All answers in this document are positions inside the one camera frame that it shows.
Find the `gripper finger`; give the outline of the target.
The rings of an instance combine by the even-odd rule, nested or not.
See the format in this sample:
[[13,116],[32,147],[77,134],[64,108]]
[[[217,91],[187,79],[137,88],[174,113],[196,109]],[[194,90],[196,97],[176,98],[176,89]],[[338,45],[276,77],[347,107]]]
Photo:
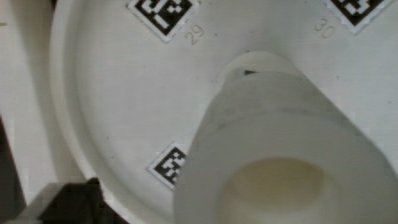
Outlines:
[[128,224],[105,202],[96,178],[62,186],[39,221],[43,224]]

